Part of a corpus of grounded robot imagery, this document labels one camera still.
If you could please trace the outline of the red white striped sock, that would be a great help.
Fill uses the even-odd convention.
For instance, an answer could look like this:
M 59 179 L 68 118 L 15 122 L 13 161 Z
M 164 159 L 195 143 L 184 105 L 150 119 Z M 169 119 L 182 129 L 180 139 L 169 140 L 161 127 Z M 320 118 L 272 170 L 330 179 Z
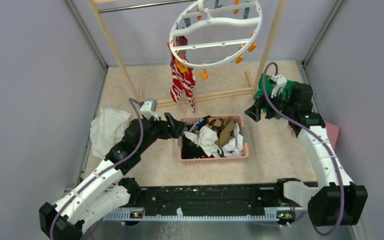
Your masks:
M 176 58 L 171 55 L 170 68 L 172 74 L 172 85 L 170 87 L 171 99 L 176 103 L 183 93 L 186 93 L 182 72 L 176 65 Z

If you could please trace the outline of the beige purple striped sock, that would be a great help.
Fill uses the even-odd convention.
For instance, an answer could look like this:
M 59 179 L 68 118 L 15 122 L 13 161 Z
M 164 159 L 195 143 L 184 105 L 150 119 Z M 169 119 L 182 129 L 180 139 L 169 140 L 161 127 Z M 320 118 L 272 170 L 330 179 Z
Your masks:
M 183 47 L 186 45 L 188 45 L 188 39 L 185 36 L 176 36 L 175 37 L 175 43 L 174 43 L 175 47 Z M 185 55 L 186 50 L 177 50 L 176 53 L 178 55 Z

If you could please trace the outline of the white round clip hanger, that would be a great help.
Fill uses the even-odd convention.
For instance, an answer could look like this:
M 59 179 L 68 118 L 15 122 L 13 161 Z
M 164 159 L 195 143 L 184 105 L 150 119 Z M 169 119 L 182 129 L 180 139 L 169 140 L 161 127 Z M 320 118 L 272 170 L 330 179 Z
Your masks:
M 224 3 L 219 0 L 204 0 L 204 6 L 209 9 L 217 9 L 221 7 L 227 7 L 234 5 L 235 3 L 244 4 L 248 3 L 251 0 L 229 0 Z M 243 19 L 244 8 L 233 11 L 224 11 L 213 13 L 212 17 L 214 18 L 232 18 L 232 19 Z M 259 14 L 256 11 L 254 6 L 250 7 L 248 19 L 255 18 Z M 198 44 L 206 44 L 206 43 L 214 43 L 221 41 L 234 41 L 241 39 L 251 38 L 253 32 L 255 30 L 255 25 L 250 26 L 229 26 L 229 25 L 211 25 L 202 27 L 198 30 L 195 30 L 192 33 L 185 36 L 188 39 L 188 46 L 198 45 Z M 247 48 L 242 55 L 244 56 L 246 53 L 253 52 L 258 47 L 257 38 L 255 43 L 251 45 L 250 48 Z M 178 55 L 182 60 L 186 60 L 192 64 L 211 64 L 221 60 L 224 60 L 226 57 L 231 56 L 235 52 L 239 50 L 240 44 L 229 45 L 225 47 L 209 47 L 209 48 L 200 48 L 196 50 L 186 50 L 185 54 Z

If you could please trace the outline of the white black sock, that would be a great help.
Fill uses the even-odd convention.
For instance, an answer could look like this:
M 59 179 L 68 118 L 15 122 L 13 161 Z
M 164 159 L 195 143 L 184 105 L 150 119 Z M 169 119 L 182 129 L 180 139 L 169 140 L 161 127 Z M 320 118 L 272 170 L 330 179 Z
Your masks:
M 240 157 L 244 149 L 244 136 L 237 122 L 230 121 L 219 135 L 216 142 L 218 149 L 211 150 L 214 157 Z

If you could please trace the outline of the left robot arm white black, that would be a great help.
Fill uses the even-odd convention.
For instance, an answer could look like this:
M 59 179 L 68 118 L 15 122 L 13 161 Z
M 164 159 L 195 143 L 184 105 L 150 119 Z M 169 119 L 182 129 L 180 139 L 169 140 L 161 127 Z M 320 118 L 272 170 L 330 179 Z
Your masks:
M 106 154 L 98 167 L 78 186 L 55 203 L 39 209 L 40 228 L 51 240 L 79 240 L 84 233 L 114 209 L 134 207 L 140 202 L 139 186 L 122 179 L 141 160 L 141 154 L 157 140 L 178 139 L 187 128 L 166 112 L 165 119 L 135 118 L 124 131 L 122 140 Z

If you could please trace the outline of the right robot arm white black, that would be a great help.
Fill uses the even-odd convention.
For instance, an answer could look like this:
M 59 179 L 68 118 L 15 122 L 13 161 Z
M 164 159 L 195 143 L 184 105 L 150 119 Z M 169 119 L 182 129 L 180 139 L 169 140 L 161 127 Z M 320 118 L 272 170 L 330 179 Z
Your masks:
M 356 225 L 362 215 L 368 192 L 363 185 L 356 185 L 342 167 L 328 137 L 326 123 L 313 111 L 312 87 L 296 83 L 288 91 L 288 97 L 277 95 L 266 100 L 256 97 L 245 115 L 255 122 L 276 116 L 277 110 L 286 118 L 294 136 L 304 146 L 316 174 L 317 188 L 309 187 L 296 178 L 281 178 L 273 192 L 273 200 L 279 206 L 291 201 L 307 210 L 310 221 L 317 227 L 334 226 L 340 219 L 342 226 Z

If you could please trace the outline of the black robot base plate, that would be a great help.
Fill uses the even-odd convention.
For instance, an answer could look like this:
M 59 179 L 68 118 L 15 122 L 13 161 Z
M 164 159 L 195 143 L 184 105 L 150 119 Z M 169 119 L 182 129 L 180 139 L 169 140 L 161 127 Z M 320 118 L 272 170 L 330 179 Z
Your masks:
M 297 210 L 300 205 L 281 198 L 276 183 L 143 186 L 122 210 L 138 217 L 259 217 L 269 208 Z

